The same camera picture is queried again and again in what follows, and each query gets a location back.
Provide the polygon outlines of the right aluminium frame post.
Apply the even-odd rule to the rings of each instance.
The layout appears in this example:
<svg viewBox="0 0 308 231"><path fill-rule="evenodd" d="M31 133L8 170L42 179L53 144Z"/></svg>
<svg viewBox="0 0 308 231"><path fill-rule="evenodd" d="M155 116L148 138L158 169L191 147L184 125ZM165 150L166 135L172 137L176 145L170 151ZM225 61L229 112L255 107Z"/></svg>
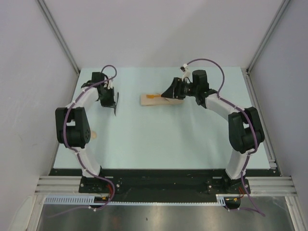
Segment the right aluminium frame post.
<svg viewBox="0 0 308 231"><path fill-rule="evenodd" d="M247 73L250 73L253 70L254 66L256 65L257 61L261 57L263 51L265 50L267 44L269 43L271 37L273 36L275 30L277 29L279 23L281 22L284 14L287 12L291 3L292 3L292 0L283 0L281 2L256 52L254 53L251 61L249 62L249 65L246 68Z"/></svg>

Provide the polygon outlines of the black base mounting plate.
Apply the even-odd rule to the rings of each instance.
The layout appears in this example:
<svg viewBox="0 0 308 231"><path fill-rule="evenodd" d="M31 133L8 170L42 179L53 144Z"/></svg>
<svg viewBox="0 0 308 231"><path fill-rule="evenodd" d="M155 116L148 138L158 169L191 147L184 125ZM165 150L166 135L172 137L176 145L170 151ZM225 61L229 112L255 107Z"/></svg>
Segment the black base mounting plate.
<svg viewBox="0 0 308 231"><path fill-rule="evenodd" d="M240 194L250 190L247 177L280 177L276 169L249 169L244 187L226 190L221 180L225 171L213 170L144 170L115 169L102 171L106 182L82 176L80 169L52 169L50 176L81 176L78 193L99 194L106 201L114 193L114 202L133 203L206 203L216 194Z"/></svg>

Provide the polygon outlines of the right aluminium table rail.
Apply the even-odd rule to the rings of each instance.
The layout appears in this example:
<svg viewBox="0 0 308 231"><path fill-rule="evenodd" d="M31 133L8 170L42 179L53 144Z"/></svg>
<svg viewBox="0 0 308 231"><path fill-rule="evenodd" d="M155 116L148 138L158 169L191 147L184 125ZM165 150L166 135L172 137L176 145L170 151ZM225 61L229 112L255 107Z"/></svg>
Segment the right aluminium table rail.
<svg viewBox="0 0 308 231"><path fill-rule="evenodd" d="M266 127L266 124L265 124L265 121L264 121L264 116L262 114L261 107L260 107L260 104L259 104L258 99L257 99L256 91L255 91L255 88L253 86L251 76L246 69L242 68L241 71L242 71L242 75L243 75L243 78L244 78L244 81L245 81L245 84L246 84L246 88L247 88L247 91L248 91L248 94L249 94L250 101L251 101L252 105L258 110L260 122L261 122L263 131L264 131L264 135L265 135L265 140L263 141L263 146L264 146L264 149L265 149L268 161L269 161L269 166L270 166L271 169L278 169L279 166L278 166L278 163L277 163L277 160L276 160L275 152L274 152L274 149L273 149L273 146L272 146L269 134L268 134L268 130L267 130L267 127Z"/></svg>

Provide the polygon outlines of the beige cloth napkin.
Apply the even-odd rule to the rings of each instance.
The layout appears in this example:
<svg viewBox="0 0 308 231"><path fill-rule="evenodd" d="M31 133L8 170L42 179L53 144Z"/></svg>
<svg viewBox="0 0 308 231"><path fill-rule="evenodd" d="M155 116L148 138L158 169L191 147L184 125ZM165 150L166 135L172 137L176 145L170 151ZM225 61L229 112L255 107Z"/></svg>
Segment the beige cloth napkin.
<svg viewBox="0 0 308 231"><path fill-rule="evenodd" d="M184 100L167 99L167 98L146 98L146 94L140 95L141 106L158 106L158 105L178 105L184 103Z"/></svg>

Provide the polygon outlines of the light wooden spoon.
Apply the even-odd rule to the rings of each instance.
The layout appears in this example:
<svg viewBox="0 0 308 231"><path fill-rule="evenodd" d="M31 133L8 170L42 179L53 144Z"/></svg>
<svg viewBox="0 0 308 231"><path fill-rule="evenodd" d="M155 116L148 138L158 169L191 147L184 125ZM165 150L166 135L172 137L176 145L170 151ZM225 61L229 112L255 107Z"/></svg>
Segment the light wooden spoon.
<svg viewBox="0 0 308 231"><path fill-rule="evenodd" d="M91 139L96 139L97 138L97 133L95 131L91 131Z"/></svg>

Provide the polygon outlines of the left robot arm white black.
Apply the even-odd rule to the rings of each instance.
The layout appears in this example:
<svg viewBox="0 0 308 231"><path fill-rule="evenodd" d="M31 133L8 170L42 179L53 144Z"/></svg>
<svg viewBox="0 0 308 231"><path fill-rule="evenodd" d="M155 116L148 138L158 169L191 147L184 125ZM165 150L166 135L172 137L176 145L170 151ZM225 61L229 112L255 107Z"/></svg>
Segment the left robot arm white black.
<svg viewBox="0 0 308 231"><path fill-rule="evenodd" d="M58 142L76 156L82 176L91 178L89 186L98 193L106 188L106 180L99 176L101 166L87 148L91 140L87 111L95 102L116 111L119 94L115 93L112 80L102 71L93 72L91 79L81 86L79 95L67 106L55 110Z"/></svg>

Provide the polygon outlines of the aluminium frame post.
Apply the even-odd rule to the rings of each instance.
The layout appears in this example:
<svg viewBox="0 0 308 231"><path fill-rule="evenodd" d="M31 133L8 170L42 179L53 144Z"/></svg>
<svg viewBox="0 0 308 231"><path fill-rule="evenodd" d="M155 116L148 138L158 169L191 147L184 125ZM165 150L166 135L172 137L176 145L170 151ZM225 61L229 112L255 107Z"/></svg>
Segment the aluminium frame post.
<svg viewBox="0 0 308 231"><path fill-rule="evenodd" d="M36 4L38 5L38 8L41 10L48 26L50 27L52 33L54 34L56 40L58 41L61 49L63 50L65 56L67 57L69 63L71 64L73 70L77 75L80 74L81 70L79 69L47 3L45 0L35 0Z"/></svg>
<svg viewBox="0 0 308 231"><path fill-rule="evenodd" d="M279 23L281 22L284 14L287 12L291 3L292 3L292 0L283 0L281 2L256 52L254 53L251 61L249 62L249 65L246 68L247 73L250 73L253 70L254 66L256 65L257 61L261 57L263 51L265 50L267 44L269 43L271 37L273 36L275 30L277 29Z"/></svg>

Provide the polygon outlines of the front aluminium cross rail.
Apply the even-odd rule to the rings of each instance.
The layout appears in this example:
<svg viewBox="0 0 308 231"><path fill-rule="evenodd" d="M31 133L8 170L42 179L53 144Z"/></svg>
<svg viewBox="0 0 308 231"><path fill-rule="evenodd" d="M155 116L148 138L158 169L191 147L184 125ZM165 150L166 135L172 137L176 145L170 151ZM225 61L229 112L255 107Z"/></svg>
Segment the front aluminium cross rail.
<svg viewBox="0 0 308 231"><path fill-rule="evenodd" d="M247 177L252 196L296 196L291 177ZM81 176L41 176L36 195L76 195Z"/></svg>

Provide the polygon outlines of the left aluminium frame post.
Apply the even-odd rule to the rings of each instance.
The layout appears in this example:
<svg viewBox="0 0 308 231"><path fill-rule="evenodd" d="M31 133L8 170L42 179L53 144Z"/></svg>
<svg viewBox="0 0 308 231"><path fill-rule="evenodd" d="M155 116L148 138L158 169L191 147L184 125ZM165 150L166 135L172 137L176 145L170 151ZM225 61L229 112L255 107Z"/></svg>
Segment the left aluminium frame post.
<svg viewBox="0 0 308 231"><path fill-rule="evenodd" d="M77 75L80 74L81 70L79 69L47 3L45 0L35 0L36 4L38 5L38 8L41 10L48 26L50 27L52 33L54 34L56 40L58 41L61 49L63 50L65 56L67 57L69 63L71 64L73 70Z"/></svg>

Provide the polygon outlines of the orange wooden spoon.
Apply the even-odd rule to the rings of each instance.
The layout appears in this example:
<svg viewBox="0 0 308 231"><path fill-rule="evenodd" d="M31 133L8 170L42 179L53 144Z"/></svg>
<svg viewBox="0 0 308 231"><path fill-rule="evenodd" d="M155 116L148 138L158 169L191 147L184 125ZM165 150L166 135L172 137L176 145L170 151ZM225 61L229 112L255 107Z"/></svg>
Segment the orange wooden spoon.
<svg viewBox="0 0 308 231"><path fill-rule="evenodd" d="M146 94L146 98L154 99L154 98L161 98L160 94Z"/></svg>

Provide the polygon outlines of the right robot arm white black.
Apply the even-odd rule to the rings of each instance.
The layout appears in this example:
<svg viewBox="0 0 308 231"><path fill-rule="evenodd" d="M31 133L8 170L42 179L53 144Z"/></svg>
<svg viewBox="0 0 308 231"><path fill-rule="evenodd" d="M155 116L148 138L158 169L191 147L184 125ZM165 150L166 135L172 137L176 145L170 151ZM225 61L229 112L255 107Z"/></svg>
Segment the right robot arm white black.
<svg viewBox="0 0 308 231"><path fill-rule="evenodd" d="M217 113L228 122L228 137L232 146L229 163L222 176L222 188L227 193L244 187L244 176L250 156L264 141L265 135L258 111L254 107L241 108L219 96L211 89L205 70L189 72L181 68L183 76L173 79L162 98L184 100L194 97L197 105Z"/></svg>

